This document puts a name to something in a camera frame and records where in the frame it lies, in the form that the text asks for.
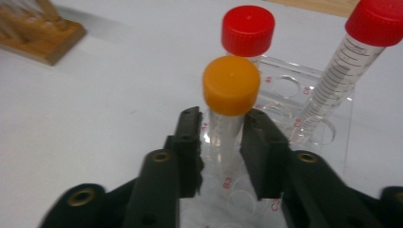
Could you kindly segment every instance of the red cap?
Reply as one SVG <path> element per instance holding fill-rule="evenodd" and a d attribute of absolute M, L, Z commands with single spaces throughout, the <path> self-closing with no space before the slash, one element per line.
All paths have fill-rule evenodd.
<path fill-rule="evenodd" d="M 367 45 L 398 44 L 403 38 L 403 0 L 361 0 L 348 19 L 346 30 Z"/>
<path fill-rule="evenodd" d="M 264 53 L 272 43 L 275 18 L 267 9 L 241 6 L 229 10 L 222 19 L 224 48 L 241 57 Z"/>

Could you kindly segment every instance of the orange cap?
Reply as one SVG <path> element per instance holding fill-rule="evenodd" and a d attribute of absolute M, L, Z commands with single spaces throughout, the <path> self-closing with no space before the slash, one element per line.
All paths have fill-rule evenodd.
<path fill-rule="evenodd" d="M 213 111 L 240 116 L 254 105 L 259 92 L 259 71 L 250 61 L 224 56 L 211 62 L 202 77 L 203 96 Z"/>

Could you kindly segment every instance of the centrifuge tube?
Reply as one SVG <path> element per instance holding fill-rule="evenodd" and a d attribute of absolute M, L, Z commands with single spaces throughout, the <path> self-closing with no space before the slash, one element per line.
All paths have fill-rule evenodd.
<path fill-rule="evenodd" d="M 272 42 L 275 18 L 267 9 L 240 6 L 222 19 L 221 43 L 229 55 L 244 57 L 259 67 L 261 55 Z"/>
<path fill-rule="evenodd" d="M 203 73 L 203 97 L 209 107 L 209 155 L 222 174 L 231 172 L 236 138 L 244 114 L 257 99 L 259 85 L 258 69 L 238 56 L 220 57 Z"/>
<path fill-rule="evenodd" d="M 347 99 L 385 47 L 403 38 L 402 0 L 361 0 L 348 19 L 347 34 L 323 71 L 290 134 L 291 143 L 305 143 L 317 125 Z"/>

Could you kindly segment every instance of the white table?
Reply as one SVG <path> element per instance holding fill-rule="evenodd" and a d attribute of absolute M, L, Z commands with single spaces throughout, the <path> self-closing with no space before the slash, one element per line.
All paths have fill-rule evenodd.
<path fill-rule="evenodd" d="M 277 20 L 267 55 L 322 70 L 345 18 L 262 1 L 55 0 L 88 35 L 56 66 L 0 50 L 0 227 L 38 226 L 83 182 L 107 191 L 135 178 L 179 113 L 205 108 L 201 76 L 222 56 L 221 18 L 263 6 Z M 344 180 L 377 197 L 403 185 L 403 43 L 387 48 L 355 91 Z"/>

